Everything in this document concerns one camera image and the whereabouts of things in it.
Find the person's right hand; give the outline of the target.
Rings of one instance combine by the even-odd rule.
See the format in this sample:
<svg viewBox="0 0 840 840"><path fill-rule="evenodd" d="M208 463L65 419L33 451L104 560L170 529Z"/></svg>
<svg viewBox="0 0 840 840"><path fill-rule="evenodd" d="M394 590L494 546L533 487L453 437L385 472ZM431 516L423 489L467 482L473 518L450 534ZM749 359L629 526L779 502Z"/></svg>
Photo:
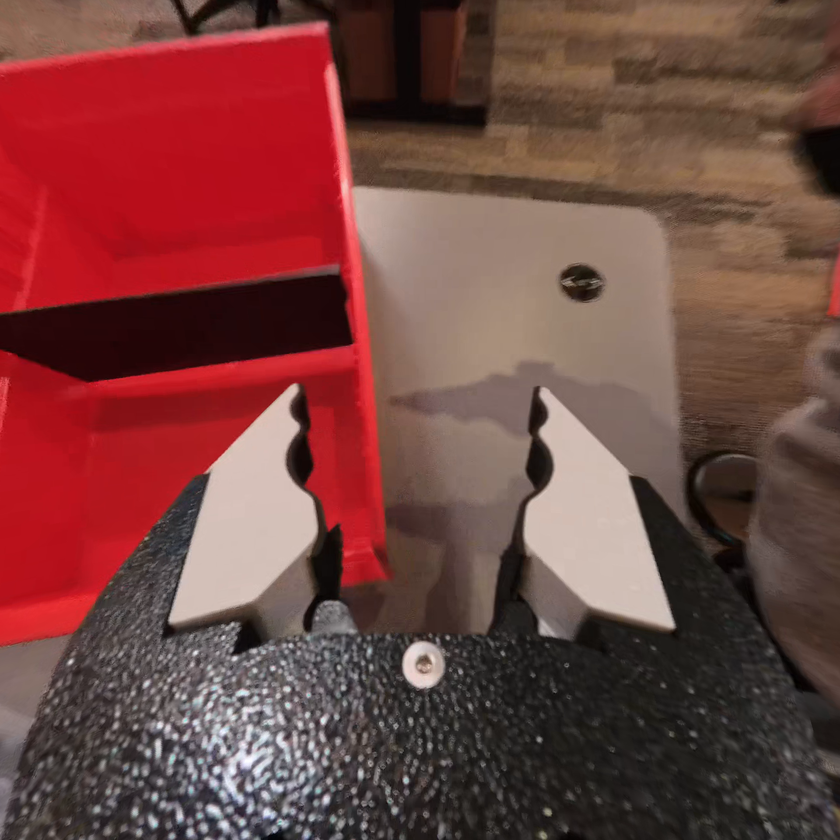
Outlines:
<svg viewBox="0 0 840 840"><path fill-rule="evenodd" d="M821 70L806 90L793 119L794 131L809 133L839 127L839 65Z"/></svg>

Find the white plate with screw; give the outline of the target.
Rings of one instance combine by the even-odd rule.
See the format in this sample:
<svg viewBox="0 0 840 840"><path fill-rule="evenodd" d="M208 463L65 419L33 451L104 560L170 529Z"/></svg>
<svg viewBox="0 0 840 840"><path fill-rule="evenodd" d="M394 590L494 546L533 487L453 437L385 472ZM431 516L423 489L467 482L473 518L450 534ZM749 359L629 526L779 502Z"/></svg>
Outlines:
<svg viewBox="0 0 840 840"><path fill-rule="evenodd" d="M376 627L484 633L544 386L685 518L665 231L641 209L353 191L386 548Z"/></svg>

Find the brown cabinet black frame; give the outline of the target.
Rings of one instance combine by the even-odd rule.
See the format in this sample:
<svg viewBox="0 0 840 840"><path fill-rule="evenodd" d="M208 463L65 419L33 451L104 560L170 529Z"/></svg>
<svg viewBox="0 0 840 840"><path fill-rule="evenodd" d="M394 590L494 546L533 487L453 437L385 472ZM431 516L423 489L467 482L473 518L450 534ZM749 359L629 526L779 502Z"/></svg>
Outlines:
<svg viewBox="0 0 840 840"><path fill-rule="evenodd" d="M336 2L335 34L350 119L487 125L487 95L460 101L470 2Z"/></svg>

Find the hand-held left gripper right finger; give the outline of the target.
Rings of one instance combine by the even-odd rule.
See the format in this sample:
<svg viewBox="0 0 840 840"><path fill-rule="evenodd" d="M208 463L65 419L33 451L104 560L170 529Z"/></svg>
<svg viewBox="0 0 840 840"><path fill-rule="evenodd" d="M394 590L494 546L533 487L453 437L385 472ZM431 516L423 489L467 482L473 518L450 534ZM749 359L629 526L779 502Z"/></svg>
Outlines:
<svg viewBox="0 0 840 840"><path fill-rule="evenodd" d="M625 466L544 386L532 392L520 504L500 558L496 633L572 640L591 621L676 630Z"/></svg>

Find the red plastic bin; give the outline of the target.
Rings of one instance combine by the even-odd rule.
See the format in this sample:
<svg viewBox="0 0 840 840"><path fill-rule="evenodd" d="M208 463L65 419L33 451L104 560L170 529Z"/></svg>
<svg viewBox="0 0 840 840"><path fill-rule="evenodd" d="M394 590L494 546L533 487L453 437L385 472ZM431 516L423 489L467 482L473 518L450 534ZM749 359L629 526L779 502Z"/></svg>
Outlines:
<svg viewBox="0 0 840 840"><path fill-rule="evenodd" d="M343 582L387 576L325 24L2 65L2 645L72 634L183 487L303 385Z"/></svg>

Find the person's grey hoodie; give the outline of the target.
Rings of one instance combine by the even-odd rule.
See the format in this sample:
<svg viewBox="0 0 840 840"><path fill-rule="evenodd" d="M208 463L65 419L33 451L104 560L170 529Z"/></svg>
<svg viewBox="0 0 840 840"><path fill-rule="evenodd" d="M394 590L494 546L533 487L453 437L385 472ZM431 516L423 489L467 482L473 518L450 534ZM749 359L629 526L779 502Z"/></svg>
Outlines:
<svg viewBox="0 0 840 840"><path fill-rule="evenodd" d="M839 326L805 367L803 402L771 427L758 458L747 559L768 632L833 715L815 740L838 778Z"/></svg>

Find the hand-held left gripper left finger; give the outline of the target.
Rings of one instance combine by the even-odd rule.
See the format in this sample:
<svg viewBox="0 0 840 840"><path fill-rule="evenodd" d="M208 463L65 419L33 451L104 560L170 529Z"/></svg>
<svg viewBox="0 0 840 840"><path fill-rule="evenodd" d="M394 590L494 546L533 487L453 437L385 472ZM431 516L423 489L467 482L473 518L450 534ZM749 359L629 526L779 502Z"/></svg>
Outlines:
<svg viewBox="0 0 840 840"><path fill-rule="evenodd" d="M178 633L240 622L258 637L309 632L340 597L343 533L308 488L314 462L305 390L290 385L213 463L168 624Z"/></svg>

